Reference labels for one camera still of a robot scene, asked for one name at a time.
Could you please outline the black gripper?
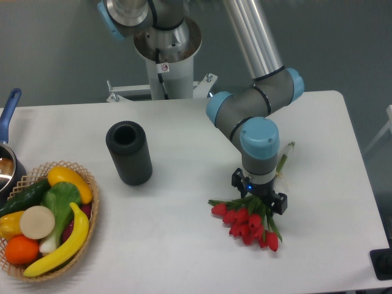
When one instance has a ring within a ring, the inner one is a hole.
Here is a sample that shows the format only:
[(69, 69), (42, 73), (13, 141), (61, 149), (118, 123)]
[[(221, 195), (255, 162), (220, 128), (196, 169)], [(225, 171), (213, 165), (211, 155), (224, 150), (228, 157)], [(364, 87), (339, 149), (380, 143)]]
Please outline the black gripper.
[(265, 175), (255, 175), (243, 173), (241, 168), (237, 168), (232, 174), (231, 185), (240, 192), (240, 197), (244, 198), (247, 194), (254, 195), (270, 208), (270, 215), (283, 215), (288, 207), (287, 195), (275, 193), (274, 180), (276, 171)]

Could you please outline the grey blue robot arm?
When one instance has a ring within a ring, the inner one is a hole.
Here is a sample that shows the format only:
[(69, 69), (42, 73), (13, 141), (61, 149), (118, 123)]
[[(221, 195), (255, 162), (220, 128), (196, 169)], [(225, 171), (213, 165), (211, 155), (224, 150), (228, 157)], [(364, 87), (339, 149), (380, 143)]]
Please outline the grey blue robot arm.
[[(206, 114), (241, 153), (232, 185), (242, 196), (260, 199), (270, 214), (283, 214), (287, 196), (274, 191), (279, 131), (269, 115), (304, 92), (299, 73), (284, 66), (259, 1), (224, 1), (253, 84), (241, 94), (221, 91)], [(200, 28), (184, 12), (183, 1), (101, 1), (97, 8), (111, 35), (133, 37), (145, 60), (154, 100), (195, 95), (194, 56), (202, 44)]]

